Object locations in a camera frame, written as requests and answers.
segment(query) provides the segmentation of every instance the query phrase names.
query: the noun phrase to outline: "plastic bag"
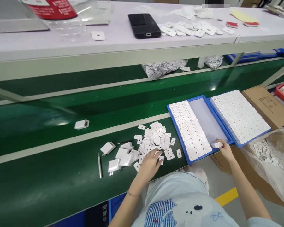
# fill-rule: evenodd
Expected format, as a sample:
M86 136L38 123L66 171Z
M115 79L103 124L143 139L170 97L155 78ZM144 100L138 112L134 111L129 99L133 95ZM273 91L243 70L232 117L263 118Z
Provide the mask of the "plastic bag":
M217 69L223 63L223 56L209 56L205 59L205 64L212 70Z
M177 61L164 61L142 64L144 72L147 74L150 80L155 80L160 76L171 73L183 66L186 66L188 60L177 60Z
M241 151L253 169L272 186L284 202L284 128L254 139L241 147Z

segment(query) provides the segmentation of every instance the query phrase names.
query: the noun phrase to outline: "woman's right hand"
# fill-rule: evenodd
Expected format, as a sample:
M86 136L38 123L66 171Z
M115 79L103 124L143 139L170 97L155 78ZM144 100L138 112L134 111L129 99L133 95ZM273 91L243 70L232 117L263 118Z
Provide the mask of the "woman's right hand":
M216 142L223 143L223 146L220 147L220 151L222 152L222 155L226 158L228 162L234 162L236 159L234 158L234 155L231 151L230 145L225 142L225 140L217 139Z

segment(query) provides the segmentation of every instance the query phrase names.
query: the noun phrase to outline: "red sticker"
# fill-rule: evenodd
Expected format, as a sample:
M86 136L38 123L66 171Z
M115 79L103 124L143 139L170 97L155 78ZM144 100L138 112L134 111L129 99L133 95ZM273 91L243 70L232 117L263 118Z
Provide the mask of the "red sticker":
M68 20L78 16L68 0L22 0L44 20Z

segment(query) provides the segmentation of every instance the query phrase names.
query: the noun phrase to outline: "hand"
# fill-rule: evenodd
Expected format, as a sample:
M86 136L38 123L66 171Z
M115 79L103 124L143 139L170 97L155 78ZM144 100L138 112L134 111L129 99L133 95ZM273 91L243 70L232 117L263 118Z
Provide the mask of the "hand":
M226 158L226 160L230 163L233 161L236 161L234 158L234 155L231 151L230 145L225 142L225 140L222 139L217 139L216 142L221 142L223 143L223 146L220 147L220 151L222 152L222 155Z
M161 151L157 152L159 149L154 149L150 151L143 159L140 169L133 180L133 183L138 188L143 188L157 173L162 160L158 160L158 157L162 154Z

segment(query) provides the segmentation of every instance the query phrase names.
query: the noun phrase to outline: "brown cardboard box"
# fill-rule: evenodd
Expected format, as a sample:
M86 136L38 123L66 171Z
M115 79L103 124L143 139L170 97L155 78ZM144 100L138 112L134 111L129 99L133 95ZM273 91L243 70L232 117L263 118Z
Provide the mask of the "brown cardboard box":
M272 129L284 126L284 106L263 86L249 88L242 94Z
M244 0L241 7L257 7L261 0Z
M257 172L249 164L248 160L241 152L241 150L237 146L232 146L231 150L237 162L239 163L243 173L245 174L251 185L254 187L254 189L258 190L266 200L284 206L284 202L277 196L271 185L268 184L263 178L261 178L257 174ZM229 163L224 158L221 152L217 152L211 155L210 157L216 163L220 170L232 174Z

